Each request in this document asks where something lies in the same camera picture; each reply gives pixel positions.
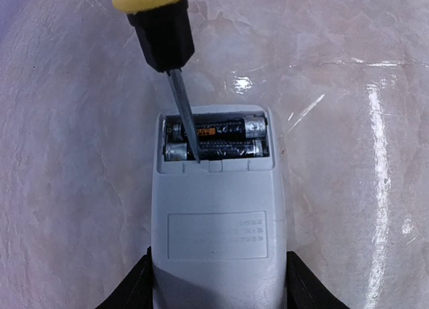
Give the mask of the black AAA battery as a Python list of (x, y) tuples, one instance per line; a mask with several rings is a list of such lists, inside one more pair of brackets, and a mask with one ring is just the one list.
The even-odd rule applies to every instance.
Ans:
[[(269, 156), (269, 148), (263, 140), (244, 141), (209, 140), (201, 141), (200, 160), (229, 160), (242, 158), (264, 158)], [(189, 143), (167, 143), (164, 149), (166, 162), (195, 160)]]
[(195, 124), (194, 134), (200, 140), (263, 139), (267, 133), (265, 117), (242, 117)]

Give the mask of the yellow handled screwdriver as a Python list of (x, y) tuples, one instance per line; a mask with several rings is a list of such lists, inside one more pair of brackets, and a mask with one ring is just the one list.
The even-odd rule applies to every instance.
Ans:
[(194, 54), (188, 0), (112, 0), (135, 28), (146, 62), (166, 73), (192, 153), (200, 162), (199, 139), (181, 69)]

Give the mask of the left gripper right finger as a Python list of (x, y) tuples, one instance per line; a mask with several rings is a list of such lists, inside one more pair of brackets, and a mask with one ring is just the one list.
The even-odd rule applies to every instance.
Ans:
[(323, 285), (293, 251), (287, 252), (286, 296), (287, 308), (349, 309)]

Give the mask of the white remote control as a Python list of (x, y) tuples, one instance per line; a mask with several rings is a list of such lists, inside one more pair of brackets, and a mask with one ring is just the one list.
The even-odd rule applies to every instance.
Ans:
[(263, 117), (263, 157), (166, 161), (168, 123), (156, 122), (151, 198), (155, 308), (285, 308), (284, 181), (272, 112), (257, 105), (193, 108), (197, 121)]

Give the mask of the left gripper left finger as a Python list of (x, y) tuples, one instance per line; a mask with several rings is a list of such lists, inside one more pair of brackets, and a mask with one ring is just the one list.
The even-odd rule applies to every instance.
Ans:
[(96, 309), (152, 309), (154, 271), (151, 247)]

